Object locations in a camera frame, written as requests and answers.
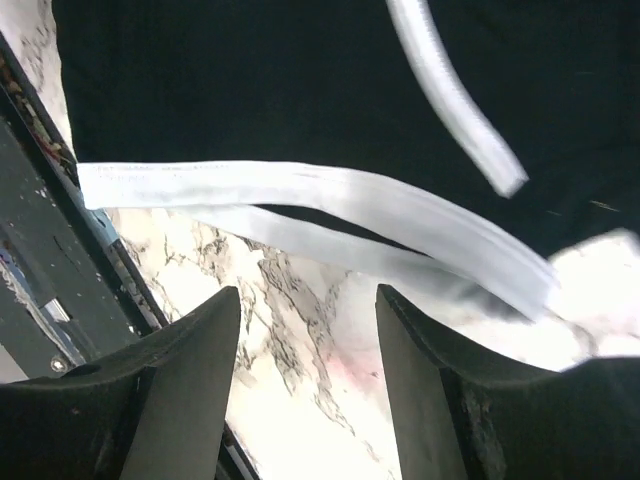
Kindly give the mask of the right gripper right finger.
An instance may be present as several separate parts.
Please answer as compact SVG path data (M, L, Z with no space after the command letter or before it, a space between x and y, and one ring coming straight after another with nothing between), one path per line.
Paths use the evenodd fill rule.
M638 477L636 358L554 372L468 339L388 285L375 309L404 478Z

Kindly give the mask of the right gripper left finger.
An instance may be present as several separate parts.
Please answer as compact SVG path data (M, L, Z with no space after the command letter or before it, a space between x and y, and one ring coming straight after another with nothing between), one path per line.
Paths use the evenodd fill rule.
M239 293L225 287L60 378L3 385L2 478L214 478L240 317Z

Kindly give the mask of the black underwear white waistband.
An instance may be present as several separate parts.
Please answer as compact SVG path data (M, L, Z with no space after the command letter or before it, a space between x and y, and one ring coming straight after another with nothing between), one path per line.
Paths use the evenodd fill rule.
M533 319L639 230L635 1L56 1L87 208Z

